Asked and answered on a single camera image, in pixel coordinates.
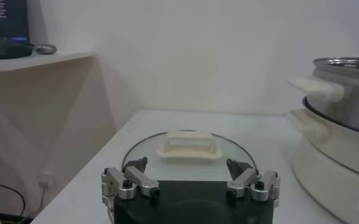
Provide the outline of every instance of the black cable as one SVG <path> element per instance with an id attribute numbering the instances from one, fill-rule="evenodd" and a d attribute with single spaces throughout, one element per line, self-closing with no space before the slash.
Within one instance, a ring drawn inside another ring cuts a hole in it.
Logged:
<path id="1" fill-rule="evenodd" d="M 22 211 L 21 211 L 21 214 L 20 214 L 20 220 L 21 220 L 21 219 L 23 218 L 22 215 L 23 215 L 23 212 L 25 211 L 25 207 L 26 207 L 25 198 L 23 197 L 23 195 L 22 195 L 19 191 L 17 191 L 17 190 L 14 189 L 14 188 L 7 187 L 7 186 L 1 185 L 1 184 L 0 184 L 0 187 L 6 188 L 6 189 L 11 190 L 11 191 L 14 191 L 16 194 L 18 194 L 18 195 L 21 197 L 21 199 L 22 199 L 22 204 L 23 204 Z"/>
<path id="2" fill-rule="evenodd" d="M 128 150 L 128 152 L 125 154 L 124 156 L 124 159 L 121 163 L 121 169 L 124 168 L 125 166 L 125 161 L 126 161 L 126 158 L 129 156 L 130 152 L 135 148 L 137 147 L 138 145 L 140 145 L 141 143 L 143 143 L 144 141 L 147 141 L 148 139 L 150 138 L 153 138 L 153 137 L 156 137 L 156 136 L 159 136 L 159 135 L 164 135 L 164 134 L 167 134 L 168 132 L 161 132 L 161 133 L 157 133 L 157 134 L 154 134 L 154 135 L 151 135 L 150 137 L 148 138 L 144 138 L 143 140 L 139 141 L 138 143 L 136 143 L 134 146 L 132 146 L 132 148 L 130 148 Z M 254 169 L 258 170 L 258 166 L 257 166 L 257 163 L 255 162 L 254 158 L 252 157 L 252 155 L 245 149 L 243 148 L 241 145 L 237 144 L 235 141 L 231 140 L 231 139 L 228 139 L 228 138 L 225 138 L 221 135 L 217 135 L 217 134 L 214 134 L 212 133 L 213 136 L 215 137 L 218 137 L 218 138 L 222 138 L 226 141 L 229 141 L 230 143 L 234 144 L 235 146 L 239 147 L 243 152 L 245 152 L 247 154 L 247 156 L 251 159 L 252 161 L 252 164 L 254 165 Z"/>

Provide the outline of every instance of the white wall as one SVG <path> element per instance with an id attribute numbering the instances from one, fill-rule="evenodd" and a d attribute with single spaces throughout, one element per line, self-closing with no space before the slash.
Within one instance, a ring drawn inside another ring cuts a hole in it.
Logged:
<path id="1" fill-rule="evenodd" d="M 0 184 L 26 197 L 25 215 L 38 208 L 40 173 L 55 178 L 46 205 L 114 134 L 95 59 L 0 72 Z M 0 188 L 0 212 L 21 208 L 16 194 Z"/>
<path id="2" fill-rule="evenodd" d="M 118 127 L 139 108 L 284 114 L 287 77 L 359 56 L 359 0 L 36 1 L 37 38 L 96 49 Z"/>

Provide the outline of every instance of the cream pot handle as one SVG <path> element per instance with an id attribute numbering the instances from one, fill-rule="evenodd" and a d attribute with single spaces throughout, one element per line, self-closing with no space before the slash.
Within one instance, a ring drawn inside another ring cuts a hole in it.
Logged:
<path id="1" fill-rule="evenodd" d="M 288 83 L 324 102 L 339 102 L 344 96 L 343 86 L 316 77 L 290 78 Z"/>
<path id="2" fill-rule="evenodd" d="M 328 128 L 311 118 L 307 113 L 307 109 L 292 110 L 288 112 L 287 117 L 294 128 L 312 143 L 327 140 L 330 134 Z"/>

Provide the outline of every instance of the screw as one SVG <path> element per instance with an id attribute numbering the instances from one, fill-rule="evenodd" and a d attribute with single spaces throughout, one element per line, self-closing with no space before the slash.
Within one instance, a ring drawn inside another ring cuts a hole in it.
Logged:
<path id="1" fill-rule="evenodd" d="M 132 182 L 130 180 L 124 180 L 123 182 L 123 188 L 129 189 L 132 187 Z"/>
<path id="2" fill-rule="evenodd" d="M 258 181 L 255 183 L 255 189 L 256 190 L 263 190 L 265 188 L 265 184 L 262 181 Z"/>

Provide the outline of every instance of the pot rim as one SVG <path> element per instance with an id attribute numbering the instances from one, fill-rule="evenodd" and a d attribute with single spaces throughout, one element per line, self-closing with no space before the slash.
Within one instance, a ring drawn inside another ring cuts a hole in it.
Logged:
<path id="1" fill-rule="evenodd" d="M 324 57 L 312 62 L 316 69 L 359 79 L 359 57 Z"/>

